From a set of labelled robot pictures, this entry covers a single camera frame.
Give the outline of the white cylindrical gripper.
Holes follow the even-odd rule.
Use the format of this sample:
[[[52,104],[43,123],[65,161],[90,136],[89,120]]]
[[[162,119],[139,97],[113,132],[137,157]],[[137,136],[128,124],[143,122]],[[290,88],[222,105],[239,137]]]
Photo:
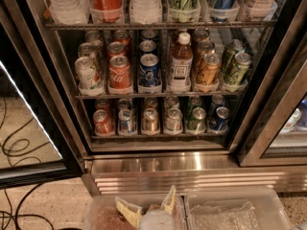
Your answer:
[[[129,203],[119,196],[115,197],[115,204],[117,210],[134,228],[139,230],[175,230],[175,220],[171,214],[175,206],[176,192],[176,186],[172,185],[161,203],[162,210],[152,210],[143,218],[140,206]]]

